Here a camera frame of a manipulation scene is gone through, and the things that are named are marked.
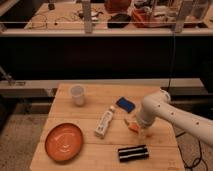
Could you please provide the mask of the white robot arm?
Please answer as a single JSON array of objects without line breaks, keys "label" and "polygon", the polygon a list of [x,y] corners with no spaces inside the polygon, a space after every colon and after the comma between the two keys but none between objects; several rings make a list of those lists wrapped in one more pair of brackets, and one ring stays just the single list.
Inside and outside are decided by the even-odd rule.
[{"label": "white robot arm", "polygon": [[213,121],[178,109],[170,104],[171,96],[165,90],[146,95],[136,121],[142,129],[153,125],[157,117],[183,129],[213,148]]}]

